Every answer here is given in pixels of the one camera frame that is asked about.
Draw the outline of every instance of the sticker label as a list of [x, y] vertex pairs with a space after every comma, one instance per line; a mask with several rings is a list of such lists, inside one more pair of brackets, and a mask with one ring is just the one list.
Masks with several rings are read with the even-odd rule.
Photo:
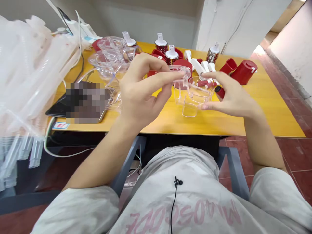
[[52, 129], [67, 129], [69, 125], [70, 124], [66, 122], [56, 122]]

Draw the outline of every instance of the wooden table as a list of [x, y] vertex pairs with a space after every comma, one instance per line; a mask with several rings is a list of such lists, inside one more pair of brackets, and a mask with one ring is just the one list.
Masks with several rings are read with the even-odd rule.
[[[155, 48], [154, 44], [138, 42], [142, 50], [151, 53]], [[206, 59], [207, 52], [192, 51], [193, 58]], [[84, 74], [92, 69], [88, 63], [88, 57], [94, 51], [85, 51]], [[220, 55], [216, 62], [218, 71], [231, 56]], [[237, 64], [244, 58], [232, 57]], [[252, 96], [263, 108], [268, 123], [274, 136], [278, 137], [305, 137], [303, 131], [288, 109], [281, 95], [272, 83], [260, 61], [253, 60], [258, 66], [258, 72], [252, 76], [244, 89]], [[81, 69], [81, 61], [72, 69], [65, 78], [67, 85], [76, 79]], [[63, 83], [57, 89], [54, 102], [56, 102], [65, 92]], [[218, 101], [216, 94], [212, 101]], [[104, 119], [99, 124], [70, 124], [66, 131], [85, 131], [85, 132], [108, 132], [114, 123], [117, 112], [108, 111]], [[58, 118], [57, 121], [65, 122], [65, 118]], [[188, 118], [182, 116], [182, 106], [177, 106], [173, 95], [166, 103], [164, 109], [150, 125], [145, 127], [141, 133], [162, 133], [162, 134], [194, 134], [194, 135], [219, 135], [219, 136], [245, 136], [243, 118], [233, 117], [217, 111], [198, 111], [197, 116]]]

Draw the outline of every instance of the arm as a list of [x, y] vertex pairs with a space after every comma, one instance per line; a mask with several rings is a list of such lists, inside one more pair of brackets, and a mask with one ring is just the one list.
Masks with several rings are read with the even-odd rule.
[[[154, 76], [142, 79], [149, 70]], [[174, 80], [184, 72], [172, 72], [167, 64], [148, 54], [135, 56], [127, 73], [120, 82], [122, 94], [121, 115], [109, 133], [72, 175], [67, 188], [92, 188], [107, 185], [120, 171], [137, 134], [159, 115], [171, 96]], [[162, 91], [157, 97], [152, 94]]]
[[248, 152], [255, 173], [263, 167], [275, 167], [287, 172], [280, 148], [257, 102], [236, 80], [223, 72], [208, 72], [203, 76], [219, 81], [225, 96], [224, 99], [218, 96], [221, 102], [207, 102], [202, 108], [244, 118]]

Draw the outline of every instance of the wall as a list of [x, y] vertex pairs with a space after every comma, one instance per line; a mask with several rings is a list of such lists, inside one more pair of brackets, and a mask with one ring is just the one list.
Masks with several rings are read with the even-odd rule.
[[287, 9], [273, 25], [271, 31], [275, 33], [280, 33], [304, 3], [305, 2], [302, 0], [292, 0], [291, 3], [288, 5]]
[[312, 95], [312, 0], [307, 0], [269, 49]]
[[36, 15], [44, 20], [46, 26], [52, 31], [63, 27], [62, 20], [45, 0], [2, 0], [0, 1], [0, 15], [7, 20], [22, 21]]
[[154, 43], [157, 33], [177, 47], [191, 48], [198, 0], [93, 0], [110, 35], [122, 31], [139, 41]]
[[207, 51], [216, 41], [221, 49], [230, 38], [242, 9], [246, 14], [224, 54], [248, 58], [287, 8], [291, 0], [206, 0], [201, 16], [197, 50]]
[[105, 37], [109, 35], [106, 24], [97, 13], [91, 0], [51, 0], [51, 2], [56, 7], [61, 8], [70, 19], [75, 21], [78, 21], [75, 12], [75, 10], [77, 10], [79, 16], [83, 18], [86, 23], [91, 25], [98, 36]]

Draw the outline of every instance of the white t-shirt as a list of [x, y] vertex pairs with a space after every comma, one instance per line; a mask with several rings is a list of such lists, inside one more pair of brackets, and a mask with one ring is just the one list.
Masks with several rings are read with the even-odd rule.
[[276, 168], [254, 176], [250, 201], [218, 182], [219, 168], [205, 151], [168, 147], [142, 170], [119, 214], [107, 186], [67, 189], [42, 213], [32, 233], [310, 233], [312, 207], [292, 178]]

